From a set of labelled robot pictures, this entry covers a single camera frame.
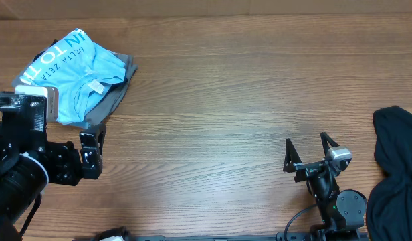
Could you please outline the light blue printed t-shirt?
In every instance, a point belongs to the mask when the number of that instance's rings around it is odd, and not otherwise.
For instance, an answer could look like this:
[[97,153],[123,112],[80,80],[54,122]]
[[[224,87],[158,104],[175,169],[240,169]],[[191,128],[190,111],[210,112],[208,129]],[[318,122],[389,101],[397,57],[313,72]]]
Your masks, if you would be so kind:
[[58,119],[63,125],[85,116],[121,84],[125,63],[93,42],[81,29],[71,31],[28,64],[11,85],[52,86],[59,92]]

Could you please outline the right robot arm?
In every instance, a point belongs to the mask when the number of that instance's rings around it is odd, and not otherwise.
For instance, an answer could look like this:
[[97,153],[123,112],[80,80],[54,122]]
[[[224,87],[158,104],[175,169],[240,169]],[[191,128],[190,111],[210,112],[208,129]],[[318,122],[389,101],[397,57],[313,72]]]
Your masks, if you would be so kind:
[[[336,182],[352,161],[352,153],[325,132],[320,138],[324,157],[314,163],[303,163],[292,141],[286,139],[283,172],[294,173],[296,183],[306,182],[315,203],[295,214],[280,236],[283,240],[368,240],[367,234],[359,232],[365,224],[366,197],[353,189],[341,191]],[[314,208],[320,212],[321,224],[307,232],[289,231],[294,220]]]

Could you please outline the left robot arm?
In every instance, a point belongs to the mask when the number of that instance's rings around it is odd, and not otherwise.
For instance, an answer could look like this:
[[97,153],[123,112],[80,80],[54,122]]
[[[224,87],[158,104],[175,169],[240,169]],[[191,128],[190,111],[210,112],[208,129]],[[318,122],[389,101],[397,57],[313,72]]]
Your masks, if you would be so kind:
[[82,148],[47,139],[46,97],[0,92],[0,240],[22,240],[50,183],[76,186],[103,170],[103,123],[80,132]]

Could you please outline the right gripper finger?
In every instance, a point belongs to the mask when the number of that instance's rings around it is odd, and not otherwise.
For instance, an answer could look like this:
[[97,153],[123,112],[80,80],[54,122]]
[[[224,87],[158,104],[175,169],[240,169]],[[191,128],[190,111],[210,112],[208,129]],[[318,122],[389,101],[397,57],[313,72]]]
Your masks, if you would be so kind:
[[320,138],[322,141],[322,147],[324,150],[324,154],[326,156],[331,156],[335,147],[339,147],[339,144],[334,141],[326,132],[322,132],[320,134]]
[[292,173],[298,170],[298,166],[302,164],[302,161],[296,151],[293,143],[289,138],[286,139],[286,154],[284,158],[283,172]]

